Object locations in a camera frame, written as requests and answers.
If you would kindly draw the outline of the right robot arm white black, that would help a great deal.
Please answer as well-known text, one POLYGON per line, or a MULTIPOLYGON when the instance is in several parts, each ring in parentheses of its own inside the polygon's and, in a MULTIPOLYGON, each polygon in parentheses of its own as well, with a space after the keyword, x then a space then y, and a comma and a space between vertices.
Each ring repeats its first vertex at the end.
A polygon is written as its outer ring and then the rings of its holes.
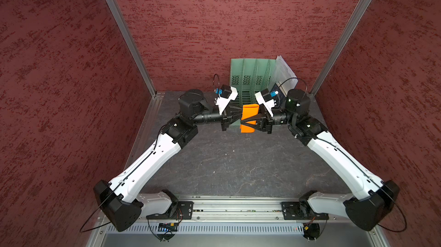
POLYGON ((351 156, 328 128, 309 114, 311 100, 303 90, 289 90, 280 109, 275 107, 277 95, 267 89, 256 93, 259 113, 242 119, 241 124, 267 133, 274 125, 287 124, 295 139, 319 155, 350 190, 348 194, 309 191, 299 198, 300 215, 332 214, 350 219, 364 231, 379 225, 396 207, 398 185, 383 181, 351 156))

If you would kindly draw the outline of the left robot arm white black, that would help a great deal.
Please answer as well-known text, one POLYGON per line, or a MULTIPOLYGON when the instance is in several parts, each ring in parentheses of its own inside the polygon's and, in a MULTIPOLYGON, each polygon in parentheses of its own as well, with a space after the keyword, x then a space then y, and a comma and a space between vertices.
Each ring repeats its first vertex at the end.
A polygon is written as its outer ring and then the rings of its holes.
POLYGON ((140 217, 181 219, 178 199, 170 191, 149 194, 143 201, 137 197, 154 174, 198 134, 198 124, 219 123, 225 131, 241 117, 240 112, 232 112, 229 107, 230 101, 238 96, 235 87, 222 85, 215 94, 213 107, 201 90, 191 89, 182 94, 178 114, 159 129, 152 145, 111 181, 101 180, 94 186, 99 209, 117 231, 127 230, 140 217))

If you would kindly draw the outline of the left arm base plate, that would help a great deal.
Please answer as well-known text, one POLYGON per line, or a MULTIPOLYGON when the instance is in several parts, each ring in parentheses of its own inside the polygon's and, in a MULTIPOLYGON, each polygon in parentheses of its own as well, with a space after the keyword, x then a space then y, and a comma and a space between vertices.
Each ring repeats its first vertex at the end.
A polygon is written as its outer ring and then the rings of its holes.
POLYGON ((147 216, 149 219, 174 219, 176 221, 186 220, 192 218, 194 202, 192 201, 177 201, 172 202, 168 210, 163 214, 152 214, 147 216))

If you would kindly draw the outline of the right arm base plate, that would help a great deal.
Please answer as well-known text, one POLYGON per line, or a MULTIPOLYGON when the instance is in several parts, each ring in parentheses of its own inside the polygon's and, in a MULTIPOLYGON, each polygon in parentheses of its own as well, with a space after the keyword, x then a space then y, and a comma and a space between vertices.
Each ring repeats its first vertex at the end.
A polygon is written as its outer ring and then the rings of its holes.
POLYGON ((285 220, 311 221, 328 220, 326 213, 316 213, 307 202, 281 202, 281 211, 285 220))

